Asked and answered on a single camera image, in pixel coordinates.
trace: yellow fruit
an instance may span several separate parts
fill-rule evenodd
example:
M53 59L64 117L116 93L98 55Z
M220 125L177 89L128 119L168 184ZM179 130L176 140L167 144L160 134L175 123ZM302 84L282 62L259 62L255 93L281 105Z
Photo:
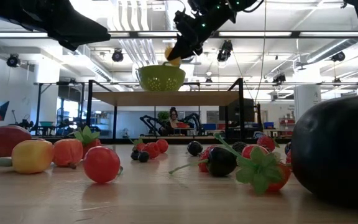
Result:
M53 160L53 144L48 141L27 140L12 151L13 169L21 174L34 174L48 169Z
M168 58L168 56L169 56L169 54L171 53L172 50L173 50L172 47L167 47L167 48L165 49L165 53L164 53L165 59ZM175 59L169 61L169 63L171 63L171 65L174 65L174 66L180 66L181 58L180 58L180 57L175 58Z

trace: green colander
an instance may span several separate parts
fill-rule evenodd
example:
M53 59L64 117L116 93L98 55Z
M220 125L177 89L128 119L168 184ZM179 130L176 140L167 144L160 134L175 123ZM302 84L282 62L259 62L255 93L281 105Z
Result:
M145 91L178 91L185 82L185 75L185 71L167 63L137 70L137 79Z

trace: dark green watermelon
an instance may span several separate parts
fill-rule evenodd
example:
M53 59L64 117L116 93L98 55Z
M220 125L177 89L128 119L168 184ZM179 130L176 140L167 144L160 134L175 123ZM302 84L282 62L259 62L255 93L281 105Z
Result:
M296 123L293 173L328 202L358 208L358 96L322 102Z

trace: shelf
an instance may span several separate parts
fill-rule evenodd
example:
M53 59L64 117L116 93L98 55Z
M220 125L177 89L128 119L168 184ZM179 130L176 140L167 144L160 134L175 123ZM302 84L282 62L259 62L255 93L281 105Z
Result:
M239 99L237 91L94 92L93 97L113 106L227 106Z

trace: wooden table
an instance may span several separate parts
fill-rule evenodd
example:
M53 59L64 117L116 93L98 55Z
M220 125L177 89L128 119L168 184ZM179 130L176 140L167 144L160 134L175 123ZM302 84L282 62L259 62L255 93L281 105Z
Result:
M256 197L233 177L212 178L197 167L170 176L196 160L185 146L146 164L131 161L131 149L116 148L124 173L108 185L93 184L81 166L35 175L0 167L0 224L358 223L357 211L316 200L293 177L280 194Z

